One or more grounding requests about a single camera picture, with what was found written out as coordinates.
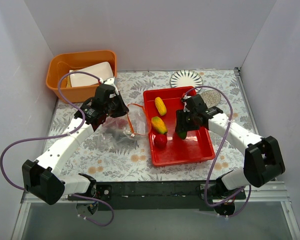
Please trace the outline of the purple grape bunch toy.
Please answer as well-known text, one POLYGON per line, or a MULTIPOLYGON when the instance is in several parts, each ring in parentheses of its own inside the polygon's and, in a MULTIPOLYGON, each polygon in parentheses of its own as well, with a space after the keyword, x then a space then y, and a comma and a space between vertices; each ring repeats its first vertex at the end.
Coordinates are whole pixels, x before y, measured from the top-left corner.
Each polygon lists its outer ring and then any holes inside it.
POLYGON ((114 128, 114 129, 124 129, 127 127, 128 121, 123 119, 123 118, 113 118, 110 123, 109 123, 109 127, 110 128, 114 128))

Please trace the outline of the green orange mango toy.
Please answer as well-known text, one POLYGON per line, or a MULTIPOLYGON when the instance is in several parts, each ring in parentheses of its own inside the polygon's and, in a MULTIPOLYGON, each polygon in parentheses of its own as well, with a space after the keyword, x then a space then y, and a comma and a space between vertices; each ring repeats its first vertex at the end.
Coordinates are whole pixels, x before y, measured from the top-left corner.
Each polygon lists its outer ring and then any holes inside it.
POLYGON ((178 136, 179 136, 182 140, 185 140, 186 137, 187 137, 187 132, 186 132, 186 131, 178 132, 177 134, 178 134, 178 136))

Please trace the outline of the yellow orange mango toy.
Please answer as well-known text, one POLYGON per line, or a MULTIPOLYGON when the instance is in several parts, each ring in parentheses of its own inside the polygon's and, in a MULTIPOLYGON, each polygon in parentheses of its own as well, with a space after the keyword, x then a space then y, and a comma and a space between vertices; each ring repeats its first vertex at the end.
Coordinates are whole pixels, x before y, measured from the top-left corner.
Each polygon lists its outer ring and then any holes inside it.
POLYGON ((157 133, 165 135, 168 133, 167 126, 165 122, 158 116, 151 118, 151 125, 156 130, 157 133))

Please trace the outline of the yellow corn cob toy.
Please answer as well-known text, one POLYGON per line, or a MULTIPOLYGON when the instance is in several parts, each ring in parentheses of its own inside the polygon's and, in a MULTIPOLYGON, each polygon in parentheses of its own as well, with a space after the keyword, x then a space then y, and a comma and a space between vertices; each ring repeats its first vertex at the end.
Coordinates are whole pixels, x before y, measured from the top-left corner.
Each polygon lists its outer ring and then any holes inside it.
POLYGON ((160 116, 164 116, 167 114, 166 105, 160 97, 155 98, 154 104, 160 116))

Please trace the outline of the clear zip top bag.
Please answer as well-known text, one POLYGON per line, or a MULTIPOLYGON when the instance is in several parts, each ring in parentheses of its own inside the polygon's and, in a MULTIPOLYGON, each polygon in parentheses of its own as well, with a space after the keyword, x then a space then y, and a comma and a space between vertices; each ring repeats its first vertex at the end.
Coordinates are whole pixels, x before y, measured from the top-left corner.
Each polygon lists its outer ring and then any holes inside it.
POLYGON ((108 117, 97 130, 99 150, 119 150, 136 144, 151 131, 151 121, 143 105, 130 103, 128 113, 121 117, 108 117))

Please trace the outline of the red apple toy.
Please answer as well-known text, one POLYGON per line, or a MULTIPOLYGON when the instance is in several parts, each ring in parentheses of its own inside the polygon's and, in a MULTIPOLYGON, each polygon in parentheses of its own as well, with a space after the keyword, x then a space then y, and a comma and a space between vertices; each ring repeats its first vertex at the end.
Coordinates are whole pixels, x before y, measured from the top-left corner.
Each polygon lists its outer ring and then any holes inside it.
POLYGON ((165 134, 157 134, 153 142, 156 148, 164 149, 167 146, 168 138, 165 134))

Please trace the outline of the grey fish toy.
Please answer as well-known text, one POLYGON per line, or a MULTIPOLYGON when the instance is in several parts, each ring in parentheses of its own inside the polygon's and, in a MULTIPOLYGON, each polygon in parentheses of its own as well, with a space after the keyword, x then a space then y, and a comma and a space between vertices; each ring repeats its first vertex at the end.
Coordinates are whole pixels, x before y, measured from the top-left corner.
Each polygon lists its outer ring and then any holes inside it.
POLYGON ((113 145, 116 148, 121 148, 136 141, 135 135, 130 130, 108 128, 105 132, 112 136, 113 145))

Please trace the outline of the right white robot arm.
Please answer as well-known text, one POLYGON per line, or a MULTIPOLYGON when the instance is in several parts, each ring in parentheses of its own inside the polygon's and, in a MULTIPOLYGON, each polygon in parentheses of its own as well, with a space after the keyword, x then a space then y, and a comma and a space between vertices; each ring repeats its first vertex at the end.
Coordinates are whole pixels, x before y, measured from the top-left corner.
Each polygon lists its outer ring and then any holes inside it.
POLYGON ((184 140, 190 131, 205 128, 224 136, 244 157, 243 167, 232 170, 217 178, 208 194, 227 199, 240 187, 261 187, 285 170, 278 141, 272 137, 261 137, 229 118, 216 106, 207 107, 200 95, 184 96, 182 110, 176 111, 176 134, 184 140))

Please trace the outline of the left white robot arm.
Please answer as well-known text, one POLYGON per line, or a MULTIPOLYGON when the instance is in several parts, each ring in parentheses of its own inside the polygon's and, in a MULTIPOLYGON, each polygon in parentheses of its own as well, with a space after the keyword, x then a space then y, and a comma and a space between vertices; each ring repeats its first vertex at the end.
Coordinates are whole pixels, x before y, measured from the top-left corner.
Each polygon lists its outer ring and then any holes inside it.
POLYGON ((35 161, 22 165, 24 188, 49 205, 62 196, 80 194, 85 200, 96 196, 96 180, 84 173, 62 178, 61 172, 77 148, 101 126, 108 117, 118 118, 129 112, 120 92, 108 78, 100 84, 95 96, 87 99, 75 113, 67 127, 65 137, 57 140, 35 161))

